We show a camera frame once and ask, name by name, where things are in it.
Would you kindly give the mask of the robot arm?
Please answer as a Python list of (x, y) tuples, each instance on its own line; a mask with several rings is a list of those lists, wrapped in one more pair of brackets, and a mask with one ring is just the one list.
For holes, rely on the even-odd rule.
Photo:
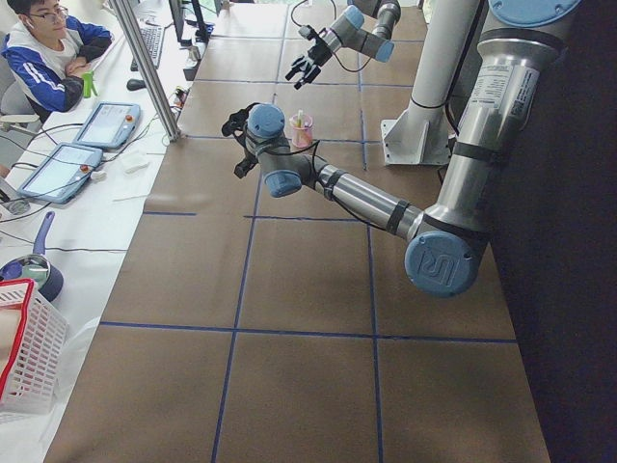
[(225, 136), (243, 148), (238, 177), (258, 168), (270, 195), (307, 187), (368, 226), (402, 238), (404, 267), (420, 290), (452, 297), (475, 282), (490, 240), (487, 211), (541, 73), (559, 59), (577, 1), (441, 1), (432, 14), (407, 108), (381, 123), (389, 166), (442, 167), (434, 201), (418, 186), (390, 193), (332, 164), (317, 143), (290, 141), (309, 128), (276, 105), (231, 114)]
[(293, 61), (284, 78), (291, 81), (299, 74), (294, 83), (294, 88), (299, 90), (312, 83), (331, 58), (337, 59), (336, 53), (341, 48), (354, 50), (369, 60), (387, 62), (394, 48), (391, 38), (400, 17), (398, 1), (348, 1), (343, 12), (335, 14), (332, 24), (319, 31), (292, 18), (299, 27), (299, 35), (314, 44)]

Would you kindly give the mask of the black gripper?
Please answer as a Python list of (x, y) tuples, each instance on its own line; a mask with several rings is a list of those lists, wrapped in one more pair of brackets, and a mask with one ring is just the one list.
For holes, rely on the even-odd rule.
[(255, 143), (242, 137), (237, 137), (236, 142), (242, 146), (244, 158), (235, 165), (233, 172), (238, 178), (243, 178), (258, 164)]
[(320, 74), (322, 67), (333, 57), (335, 41), (322, 37), (314, 38), (314, 45), (308, 52), (298, 57), (291, 65), (285, 79), (290, 81), (296, 74), (300, 77), (294, 83), (295, 90), (300, 90), (304, 85), (310, 84)]

